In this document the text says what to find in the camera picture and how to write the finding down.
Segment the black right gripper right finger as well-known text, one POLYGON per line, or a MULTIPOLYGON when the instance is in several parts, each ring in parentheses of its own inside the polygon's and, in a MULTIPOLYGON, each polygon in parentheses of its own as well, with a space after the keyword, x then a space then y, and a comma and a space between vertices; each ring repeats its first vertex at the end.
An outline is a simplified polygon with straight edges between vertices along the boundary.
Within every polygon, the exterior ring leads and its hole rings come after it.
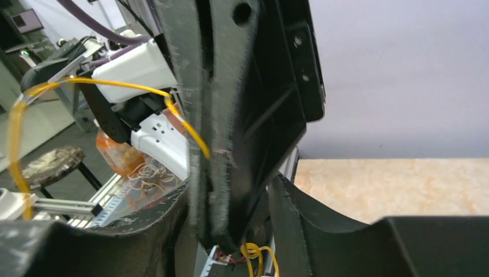
POLYGON ((268 187, 281 276, 487 276, 488 217, 349 218, 277 175, 268 187))

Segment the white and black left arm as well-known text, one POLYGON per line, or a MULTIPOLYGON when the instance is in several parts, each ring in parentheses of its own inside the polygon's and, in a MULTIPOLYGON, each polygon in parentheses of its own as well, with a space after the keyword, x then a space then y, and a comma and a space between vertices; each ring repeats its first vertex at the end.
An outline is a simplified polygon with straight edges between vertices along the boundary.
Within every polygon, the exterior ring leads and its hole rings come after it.
POLYGON ((148 92, 175 88, 193 139, 189 217, 205 246, 239 249, 268 182, 309 122, 324 115, 324 88, 308 1, 153 1, 161 33, 98 63, 95 79, 141 89, 85 85, 103 130, 135 144, 163 108, 148 92))

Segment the round wooden stool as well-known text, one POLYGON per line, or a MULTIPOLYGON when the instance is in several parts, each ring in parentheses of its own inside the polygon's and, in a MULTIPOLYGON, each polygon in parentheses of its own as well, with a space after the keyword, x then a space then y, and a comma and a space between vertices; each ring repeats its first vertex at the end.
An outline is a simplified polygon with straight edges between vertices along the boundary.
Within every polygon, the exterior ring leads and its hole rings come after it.
POLYGON ((28 163, 22 170, 22 176, 32 190, 40 191, 48 199, 51 199, 52 195, 46 187, 62 180, 75 170, 80 171, 95 190, 101 189, 101 182, 84 164, 84 159, 85 154, 80 147, 59 147, 28 163))

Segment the orange transparent container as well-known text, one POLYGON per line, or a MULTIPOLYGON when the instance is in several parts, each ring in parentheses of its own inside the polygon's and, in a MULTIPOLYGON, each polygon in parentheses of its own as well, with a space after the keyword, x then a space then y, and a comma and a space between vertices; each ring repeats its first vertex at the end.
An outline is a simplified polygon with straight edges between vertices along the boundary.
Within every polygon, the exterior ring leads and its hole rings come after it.
POLYGON ((117 143, 99 128, 96 147, 113 171, 121 176, 135 173, 144 163, 143 154, 128 143, 117 143))

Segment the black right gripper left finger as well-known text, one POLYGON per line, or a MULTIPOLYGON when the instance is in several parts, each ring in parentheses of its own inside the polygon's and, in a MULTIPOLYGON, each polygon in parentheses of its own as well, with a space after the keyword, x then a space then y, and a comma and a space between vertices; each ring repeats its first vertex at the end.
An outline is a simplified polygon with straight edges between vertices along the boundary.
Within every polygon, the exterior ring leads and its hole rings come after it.
POLYGON ((2 276, 189 276, 178 257, 186 184, 104 227, 1 222, 2 276))

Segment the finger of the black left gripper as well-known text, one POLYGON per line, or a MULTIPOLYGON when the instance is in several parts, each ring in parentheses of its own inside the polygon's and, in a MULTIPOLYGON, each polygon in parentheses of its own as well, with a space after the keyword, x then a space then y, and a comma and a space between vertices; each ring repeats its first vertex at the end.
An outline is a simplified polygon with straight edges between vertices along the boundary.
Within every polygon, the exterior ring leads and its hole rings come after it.
POLYGON ((245 228, 265 186, 308 122, 324 115, 324 88, 307 1, 260 1, 236 122, 236 226, 245 228))
POLYGON ((190 142, 189 217, 204 246, 237 252, 275 174, 269 158, 273 86, 262 56, 274 1, 156 1, 190 142))

